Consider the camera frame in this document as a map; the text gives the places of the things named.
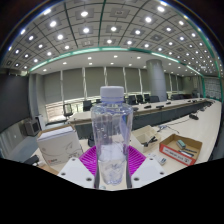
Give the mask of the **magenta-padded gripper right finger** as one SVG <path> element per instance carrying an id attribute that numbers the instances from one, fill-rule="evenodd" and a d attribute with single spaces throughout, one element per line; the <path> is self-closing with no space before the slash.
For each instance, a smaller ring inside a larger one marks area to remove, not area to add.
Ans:
<path id="1" fill-rule="evenodd" d="M 165 171 L 155 158 L 144 156 L 132 146 L 128 148 L 126 171 L 128 188 L 140 188 L 164 176 Z"/>

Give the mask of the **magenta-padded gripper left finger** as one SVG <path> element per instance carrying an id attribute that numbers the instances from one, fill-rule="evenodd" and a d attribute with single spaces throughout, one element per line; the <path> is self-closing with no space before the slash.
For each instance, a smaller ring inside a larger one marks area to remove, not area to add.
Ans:
<path id="1" fill-rule="evenodd" d="M 70 158 L 58 176 L 84 188 L 96 188 L 98 185 L 96 147 L 88 149 L 79 158 Z"/>

